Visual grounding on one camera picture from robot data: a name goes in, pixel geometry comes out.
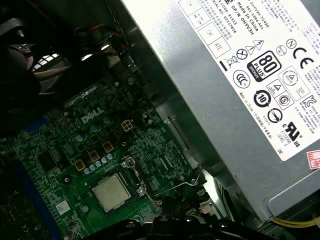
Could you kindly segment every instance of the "power supply label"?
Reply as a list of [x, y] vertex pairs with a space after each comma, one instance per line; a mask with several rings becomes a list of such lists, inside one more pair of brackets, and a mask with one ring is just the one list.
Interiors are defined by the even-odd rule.
[[300, 0], [179, 0], [282, 161], [320, 139], [320, 28]]

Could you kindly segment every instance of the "wire bundle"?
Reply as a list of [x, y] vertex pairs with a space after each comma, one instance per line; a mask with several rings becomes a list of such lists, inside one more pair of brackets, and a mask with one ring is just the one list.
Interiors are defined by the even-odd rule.
[[320, 221], [320, 216], [309, 221], [289, 221], [289, 220], [283, 220], [280, 218], [274, 218], [272, 221], [275, 224], [278, 224], [283, 227], [293, 228], [293, 229], [304, 229], [304, 228], [309, 228], [317, 225], [317, 221]]

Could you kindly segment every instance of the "integrated circuit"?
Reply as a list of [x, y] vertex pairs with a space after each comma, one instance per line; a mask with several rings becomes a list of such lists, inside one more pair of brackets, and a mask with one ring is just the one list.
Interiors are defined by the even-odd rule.
[[106, 213], [119, 208], [131, 198], [118, 173], [104, 178], [92, 191]]
[[49, 150], [47, 150], [47, 151], [43, 152], [41, 155], [39, 155], [38, 161], [46, 173], [54, 170], [57, 167], [57, 163], [56, 163], [55, 159], [52, 157]]

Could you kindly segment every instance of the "green circuit board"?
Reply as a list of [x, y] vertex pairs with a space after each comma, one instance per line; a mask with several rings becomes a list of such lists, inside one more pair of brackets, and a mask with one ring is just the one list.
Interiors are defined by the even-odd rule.
[[[153, 198], [181, 183], [179, 174], [186, 181], [194, 174], [137, 76], [126, 73], [94, 84], [46, 118], [45, 125], [22, 132], [12, 144], [62, 237], [71, 231], [73, 239], [82, 239], [123, 219], [143, 221], [159, 214], [160, 201], [139, 195], [141, 180]], [[121, 166], [128, 157], [140, 180], [132, 167]], [[98, 195], [101, 189], [108, 193]], [[184, 186], [180, 191], [195, 190]], [[122, 202], [114, 207], [117, 201]]]

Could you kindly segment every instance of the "ce mark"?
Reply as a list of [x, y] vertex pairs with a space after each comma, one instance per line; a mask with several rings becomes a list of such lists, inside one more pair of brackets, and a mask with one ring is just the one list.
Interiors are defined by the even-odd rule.
[[[299, 51], [302, 51], [302, 52], [304, 52], [304, 53], [307, 52], [307, 50], [304, 49], [303, 47], [298, 47], [298, 48], [296, 48], [296, 49], [293, 51], [293, 57], [294, 57], [294, 59], [297, 59], [297, 58], [298, 58], [298, 57], [297, 57], [297, 53], [298, 53]], [[305, 68], [304, 65], [308, 65], [309, 63], [314, 63], [314, 62], [315, 62], [315, 61], [314, 61], [312, 58], [310, 58], [310, 57], [305, 57], [304, 59], [301, 60], [301, 62], [300, 62], [300, 67], [301, 67], [301, 69], [304, 69], [304, 68]]]
[[[294, 39], [289, 39], [288, 41], [286, 41], [286, 46], [289, 48], [289, 49], [294, 49], [293, 51], [293, 57], [294, 59], [297, 59], [298, 58], [298, 53], [299, 52], [304, 52], [306, 53], [307, 50], [303, 47], [297, 47], [297, 41], [294, 40]], [[305, 57], [303, 58], [301, 61], [300, 61], [300, 68], [301, 69], [304, 69], [305, 68], [305, 65], [308, 65], [310, 63], [314, 63], [315, 61], [310, 58], [310, 57]]]

